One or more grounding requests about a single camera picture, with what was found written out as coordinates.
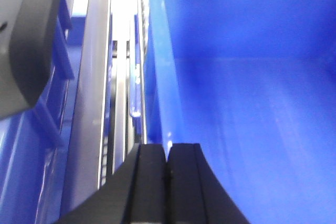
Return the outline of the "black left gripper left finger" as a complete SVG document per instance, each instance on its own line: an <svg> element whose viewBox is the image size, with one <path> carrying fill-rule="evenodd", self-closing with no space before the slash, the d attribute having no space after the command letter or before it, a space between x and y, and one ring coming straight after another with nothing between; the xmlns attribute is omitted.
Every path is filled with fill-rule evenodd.
<svg viewBox="0 0 336 224"><path fill-rule="evenodd" d="M165 154L135 144L98 191L57 223L165 223Z"/></svg>

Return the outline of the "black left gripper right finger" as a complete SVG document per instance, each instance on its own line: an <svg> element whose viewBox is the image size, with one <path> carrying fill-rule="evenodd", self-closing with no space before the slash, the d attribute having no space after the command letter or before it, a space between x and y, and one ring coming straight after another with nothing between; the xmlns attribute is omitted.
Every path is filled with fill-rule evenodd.
<svg viewBox="0 0 336 224"><path fill-rule="evenodd" d="M199 144L173 144L167 160L169 223L249 223Z"/></svg>

